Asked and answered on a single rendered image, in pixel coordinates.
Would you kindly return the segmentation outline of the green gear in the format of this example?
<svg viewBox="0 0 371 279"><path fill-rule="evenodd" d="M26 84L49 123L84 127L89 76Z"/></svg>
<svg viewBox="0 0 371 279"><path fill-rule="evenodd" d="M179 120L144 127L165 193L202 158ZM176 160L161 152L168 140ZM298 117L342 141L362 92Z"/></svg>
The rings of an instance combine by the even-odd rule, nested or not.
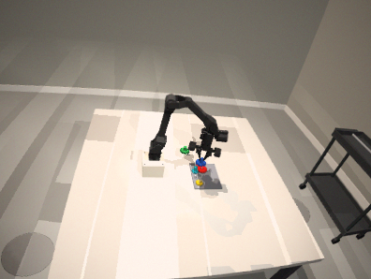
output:
<svg viewBox="0 0 371 279"><path fill-rule="evenodd" d="M182 154L188 154L188 153L189 153L189 150L187 150L187 146L184 146L184 147L182 147L182 148L180 149L180 152L181 152Z"/></svg>

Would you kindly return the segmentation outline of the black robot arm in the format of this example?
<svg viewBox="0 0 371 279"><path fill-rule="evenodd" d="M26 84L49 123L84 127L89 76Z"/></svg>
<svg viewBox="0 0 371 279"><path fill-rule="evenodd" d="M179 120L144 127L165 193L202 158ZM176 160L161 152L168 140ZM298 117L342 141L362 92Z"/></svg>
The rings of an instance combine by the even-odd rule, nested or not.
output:
<svg viewBox="0 0 371 279"><path fill-rule="evenodd" d="M179 102L177 102L179 101ZM219 130L216 118L207 114L190 96L167 94L165 96L165 109L162 116L161 124L154 139L150 141L148 160L160 161L161 150L167 143L166 131L175 109L189 108L197 117L199 117L204 128L201 129L200 139L206 142L212 142L214 137L216 141L228 142L229 131Z"/></svg>

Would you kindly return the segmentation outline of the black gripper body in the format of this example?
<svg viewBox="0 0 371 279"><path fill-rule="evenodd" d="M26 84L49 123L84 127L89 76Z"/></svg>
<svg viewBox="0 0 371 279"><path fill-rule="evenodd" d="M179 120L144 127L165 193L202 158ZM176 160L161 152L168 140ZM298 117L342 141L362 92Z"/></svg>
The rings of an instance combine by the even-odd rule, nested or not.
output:
<svg viewBox="0 0 371 279"><path fill-rule="evenodd" d="M199 152L199 153L200 153L200 151L205 151L208 154L214 153L214 157L219 158L221 156L221 149L220 148L216 148L216 147L215 147L215 149L211 148L212 142L206 142L206 141L202 140L201 145L196 145L196 144L197 144L197 142L190 141L187 150L195 151L195 148L196 148L196 150L197 150L196 152Z"/></svg>

